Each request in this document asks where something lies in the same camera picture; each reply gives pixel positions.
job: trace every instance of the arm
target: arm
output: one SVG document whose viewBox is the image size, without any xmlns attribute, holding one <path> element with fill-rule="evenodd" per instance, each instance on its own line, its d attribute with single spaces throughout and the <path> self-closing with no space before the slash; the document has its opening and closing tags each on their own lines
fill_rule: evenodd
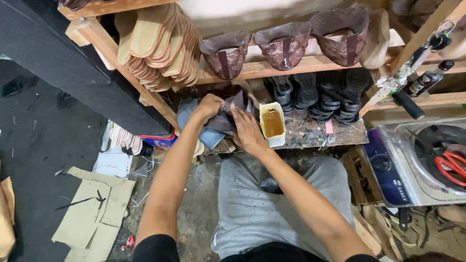
<svg viewBox="0 0 466 262">
<path fill-rule="evenodd" d="M 357 254 L 373 256 L 338 210 L 268 146 L 253 115 L 234 105 L 231 111 L 238 129 L 235 141 L 263 163 L 298 215 L 325 246 L 332 261 L 343 262 Z"/>
<path fill-rule="evenodd" d="M 137 231 L 136 245 L 154 234 L 176 239 L 177 212 L 183 198 L 189 166 L 202 125 L 225 105 L 220 97 L 205 96 L 191 114 L 183 132 L 157 169 Z"/>
</svg>

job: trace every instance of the forearm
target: forearm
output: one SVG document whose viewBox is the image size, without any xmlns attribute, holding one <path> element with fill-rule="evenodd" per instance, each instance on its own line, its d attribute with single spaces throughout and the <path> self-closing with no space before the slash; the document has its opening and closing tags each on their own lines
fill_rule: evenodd
<svg viewBox="0 0 466 262">
<path fill-rule="evenodd" d="M 333 261 L 344 261 L 351 253 L 372 255 L 338 210 L 272 149 L 261 154 L 259 160 L 275 178 L 301 219 L 326 247 Z"/>
<path fill-rule="evenodd" d="M 147 204 L 178 209 L 203 120 L 193 116 L 155 173 Z"/>
<path fill-rule="evenodd" d="M 176 239 L 177 212 L 202 123 L 202 118 L 192 115 L 158 167 L 141 216 L 136 244 L 153 234 L 167 234 Z"/>
</svg>

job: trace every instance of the bottle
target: bottle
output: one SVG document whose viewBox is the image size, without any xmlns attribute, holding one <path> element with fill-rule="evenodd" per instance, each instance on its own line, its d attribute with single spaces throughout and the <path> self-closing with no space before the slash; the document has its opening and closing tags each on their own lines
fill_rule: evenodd
<svg viewBox="0 0 466 262">
<path fill-rule="evenodd" d="M 443 60 L 439 67 L 433 70 L 424 72 L 420 77 L 406 89 L 406 93 L 411 97 L 418 97 L 420 94 L 426 92 L 443 79 L 446 71 L 450 70 L 455 65 L 451 60 Z"/>
</svg>

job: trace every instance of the wooden shelf frame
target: wooden shelf frame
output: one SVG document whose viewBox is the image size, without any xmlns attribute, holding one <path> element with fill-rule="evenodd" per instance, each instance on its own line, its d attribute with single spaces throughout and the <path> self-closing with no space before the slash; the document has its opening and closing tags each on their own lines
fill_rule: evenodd
<svg viewBox="0 0 466 262">
<path fill-rule="evenodd" d="M 110 3 L 104 3 L 103 0 L 91 0 L 85 7 L 78 11 L 71 11 L 62 5 L 58 6 L 58 11 L 68 20 L 75 20 L 81 17 L 95 17 L 103 14 L 118 13 L 144 7 L 152 7 L 162 4 L 176 2 L 176 0 L 114 0 Z"/>
<path fill-rule="evenodd" d="M 412 99 L 418 106 L 441 105 L 441 104 L 463 104 L 466 103 L 466 92 L 433 94 L 425 97 L 414 97 Z M 371 110 L 384 110 L 401 108 L 392 97 L 378 102 Z"/>
<path fill-rule="evenodd" d="M 71 21 L 65 34 L 79 46 L 92 44 L 94 48 L 99 50 L 105 59 L 114 66 L 139 93 L 141 93 L 141 96 L 147 100 L 150 105 L 155 107 L 175 129 L 180 130 L 175 112 L 164 99 L 158 93 L 148 92 L 147 89 L 139 83 L 139 79 L 135 78 L 125 66 L 118 64 L 118 45 L 95 17 L 86 18 L 84 21 Z"/>
<path fill-rule="evenodd" d="M 141 93 L 140 101 L 145 105 L 154 106 L 175 128 L 179 129 L 177 124 L 177 116 L 170 106 L 165 102 L 165 100 L 155 92 L 148 92 L 147 89 L 139 83 L 139 80 L 136 79 L 124 66 L 121 66 L 117 63 L 117 50 L 118 45 L 110 37 L 110 35 L 105 31 L 105 29 L 100 25 L 95 17 L 101 14 L 108 14 L 114 12 L 121 12 L 125 10 L 143 8 L 158 4 L 174 2 L 173 0 L 115 0 L 112 3 L 103 3 L 98 1 L 93 1 L 89 3 L 85 8 L 79 11 L 73 12 L 74 16 L 67 16 L 69 19 L 74 19 L 71 21 L 70 26 L 68 27 L 66 34 L 75 41 L 78 45 L 88 45 L 92 44 L 94 48 L 99 52 L 99 54 L 108 61 L 110 65 L 115 67 L 128 81 Z M 430 16 L 425 25 L 417 33 L 412 33 L 406 29 L 402 24 L 395 23 L 393 14 L 390 17 L 391 24 L 394 25 L 394 28 L 397 30 L 399 38 L 401 38 L 405 47 L 400 47 L 397 43 L 392 43 L 388 49 L 385 63 L 386 65 L 382 66 L 379 69 L 372 70 L 373 80 L 376 83 L 377 80 L 384 77 L 390 77 L 395 73 L 398 73 L 398 70 L 401 66 L 410 60 L 412 53 L 418 49 L 421 45 L 429 39 L 429 37 L 434 33 L 439 25 L 444 21 L 458 21 L 463 15 L 466 14 L 466 0 L 444 0 L 444 2 L 437 8 L 437 10 Z M 79 20 L 80 17 L 89 17 L 84 20 Z M 431 54 L 426 63 L 421 65 L 418 68 L 418 73 L 429 70 L 436 67 L 436 63 L 443 60 L 438 54 Z M 304 72 L 314 72 L 314 71 L 323 71 L 323 70 L 335 70 L 335 69 L 344 69 L 324 55 L 311 55 L 303 57 L 302 61 L 295 68 L 288 71 L 277 71 L 270 66 L 267 61 L 263 62 L 250 62 L 243 65 L 243 69 L 240 75 L 235 80 L 242 79 L 251 79 L 251 78 L 260 78 L 266 76 L 277 76 L 277 75 L 288 75 L 295 73 L 304 73 Z M 456 72 L 465 72 L 466 71 L 466 59 L 457 61 L 457 67 L 450 70 L 450 73 Z M 199 71 L 199 80 L 197 84 L 204 83 L 215 83 L 221 82 L 223 80 L 217 78 L 215 74 L 210 69 L 202 69 Z M 380 110 L 385 108 L 390 108 L 397 105 L 390 103 L 390 99 L 386 102 L 379 103 L 381 99 L 386 97 L 390 90 L 379 90 L 379 88 L 374 85 L 367 92 L 369 96 L 368 103 L 362 108 L 360 114 L 364 115 L 369 110 Z M 424 98 L 418 98 L 416 101 L 421 102 Z"/>
<path fill-rule="evenodd" d="M 378 72 L 372 73 L 374 83 L 376 83 L 380 78 L 388 78 L 400 73 L 400 69 L 407 61 L 411 59 L 414 51 L 423 46 L 435 33 L 440 25 L 442 25 L 445 21 L 458 22 L 465 14 L 466 0 L 444 0 L 417 33 L 410 34 L 409 30 L 406 28 L 403 29 L 403 31 L 400 31 L 400 37 L 402 37 L 402 39 L 405 41 L 409 40 L 409 42 L 406 43 L 406 46 L 402 49 L 401 53 L 393 60 L 393 62 L 390 63 L 390 65 L 383 66 L 379 68 Z M 391 23 L 397 20 L 397 17 L 395 17 L 393 12 L 390 12 L 389 16 L 391 16 Z M 395 27 L 401 28 L 402 25 L 397 24 Z M 438 54 L 431 54 L 426 59 L 426 62 L 440 62 L 442 60 L 444 59 Z M 431 67 L 432 65 L 421 67 L 419 72 L 422 70 L 429 70 Z M 387 97 L 387 95 L 391 92 L 392 89 L 390 88 L 379 88 L 376 84 L 374 84 L 366 93 L 369 100 L 363 106 L 359 114 L 363 116 L 365 113 L 372 110 L 372 107 Z"/>
</svg>

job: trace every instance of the person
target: person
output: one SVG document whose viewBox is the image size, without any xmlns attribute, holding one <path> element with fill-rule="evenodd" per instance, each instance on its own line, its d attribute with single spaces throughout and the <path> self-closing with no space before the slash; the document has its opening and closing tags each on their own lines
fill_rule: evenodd
<svg viewBox="0 0 466 262">
<path fill-rule="evenodd" d="M 133 262 L 176 262 L 177 211 L 199 132 L 225 106 L 208 94 L 154 176 L 139 224 Z M 237 158 L 222 162 L 219 222 L 211 247 L 221 262 L 378 261 L 357 235 L 350 189 L 343 165 L 319 158 L 299 175 L 266 143 L 252 114 L 231 105 L 234 140 L 256 157 L 275 178 L 284 195 L 261 190 Z"/>
</svg>

